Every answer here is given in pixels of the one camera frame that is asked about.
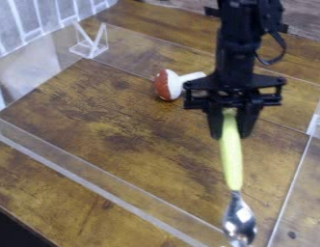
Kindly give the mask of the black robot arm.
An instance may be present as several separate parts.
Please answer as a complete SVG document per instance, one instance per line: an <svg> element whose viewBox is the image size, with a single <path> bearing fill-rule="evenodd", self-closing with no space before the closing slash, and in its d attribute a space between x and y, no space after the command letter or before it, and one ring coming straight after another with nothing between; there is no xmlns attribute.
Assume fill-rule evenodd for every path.
<svg viewBox="0 0 320 247"><path fill-rule="evenodd" d="M262 36L270 35L281 46L283 6L281 0L217 0L221 28L217 36L215 69L183 84L183 106L206 113L210 136L225 132L225 110L237 110L234 119L242 138L251 134L262 109L282 100L282 77L257 74L254 64L269 66L278 58L265 60L258 54Z"/></svg>

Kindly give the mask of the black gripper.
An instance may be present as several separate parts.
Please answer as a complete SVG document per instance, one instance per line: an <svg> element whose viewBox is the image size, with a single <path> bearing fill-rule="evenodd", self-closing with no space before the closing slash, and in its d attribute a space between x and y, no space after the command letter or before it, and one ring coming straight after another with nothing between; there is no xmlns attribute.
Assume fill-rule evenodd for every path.
<svg viewBox="0 0 320 247"><path fill-rule="evenodd" d="M241 138L247 138L263 106L281 104L281 92L285 84L285 77L254 73L249 83L242 82L238 87L234 87L229 84L222 85L218 73L213 72L206 77L190 80L183 84L183 107L206 110L207 104L214 102L225 108L239 108L235 116L238 133ZM251 98L261 104L247 103ZM210 135L214 139L222 137L223 112L221 106L211 106L207 112Z"/></svg>

